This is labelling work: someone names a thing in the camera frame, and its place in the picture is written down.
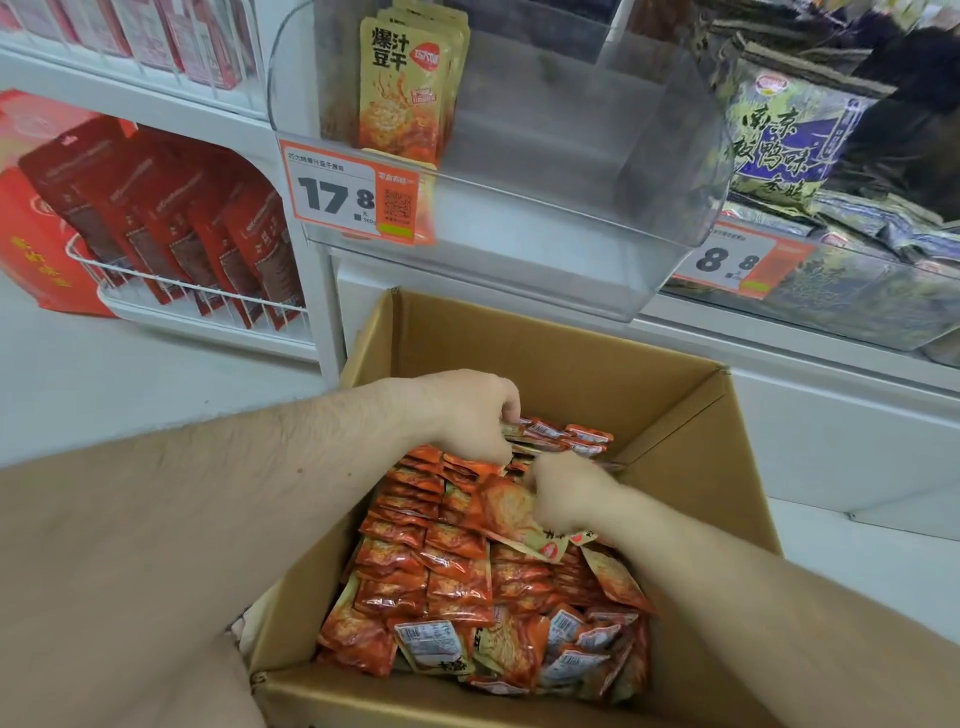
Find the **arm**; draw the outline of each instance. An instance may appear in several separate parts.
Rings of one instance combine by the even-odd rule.
[[[123,707],[270,587],[408,449],[506,463],[512,382],[384,379],[0,471],[0,725]]]
[[[612,541],[789,728],[932,727],[960,715],[960,647],[917,622],[572,453],[542,455],[533,477],[540,522]]]

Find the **green snack bag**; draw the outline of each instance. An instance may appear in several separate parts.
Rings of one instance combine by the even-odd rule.
[[[803,208],[864,112],[895,89],[778,53],[740,34],[732,46],[732,188]]]

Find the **product label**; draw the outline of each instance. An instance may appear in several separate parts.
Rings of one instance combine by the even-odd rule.
[[[540,684],[552,688],[581,680],[594,667],[610,659],[610,655],[595,655],[568,649],[540,673]]]
[[[763,299],[816,248],[813,243],[720,220],[674,276]]]
[[[398,624],[396,634],[406,650],[420,664],[439,667],[464,657],[460,638],[450,621],[425,621]]]

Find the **orange price tag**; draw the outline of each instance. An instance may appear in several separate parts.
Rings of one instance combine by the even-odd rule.
[[[279,144],[298,219],[404,245],[421,242],[415,235],[420,174],[287,139]]]
[[[763,299],[816,249],[815,243],[721,220],[674,276]]]

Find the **cardboard box flap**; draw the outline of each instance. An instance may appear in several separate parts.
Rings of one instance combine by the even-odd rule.
[[[332,665],[257,675],[253,697],[275,721],[283,716],[285,728],[588,728],[598,718],[595,708],[573,700],[503,698],[469,691],[452,680],[413,674],[381,680]],[[678,723],[608,711],[603,726],[677,728]]]

